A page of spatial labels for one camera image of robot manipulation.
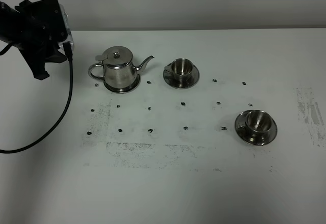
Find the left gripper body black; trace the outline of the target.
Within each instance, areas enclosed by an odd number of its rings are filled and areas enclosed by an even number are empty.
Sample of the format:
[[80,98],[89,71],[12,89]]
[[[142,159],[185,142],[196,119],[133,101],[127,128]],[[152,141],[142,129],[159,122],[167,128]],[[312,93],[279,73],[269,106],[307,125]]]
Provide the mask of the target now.
[[24,0],[15,6],[23,20],[20,53],[30,67],[35,79],[49,77],[46,63],[67,60],[59,52],[58,42],[67,37],[58,0],[31,2]]

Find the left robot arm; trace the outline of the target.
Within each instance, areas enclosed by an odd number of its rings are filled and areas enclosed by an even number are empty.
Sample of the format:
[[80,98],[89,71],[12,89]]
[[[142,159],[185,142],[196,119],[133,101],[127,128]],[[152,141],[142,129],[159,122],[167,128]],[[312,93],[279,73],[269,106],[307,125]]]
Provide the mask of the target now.
[[5,54],[16,47],[35,79],[49,77],[46,63],[72,61],[71,32],[58,0],[22,1],[14,8],[1,3],[1,41]]

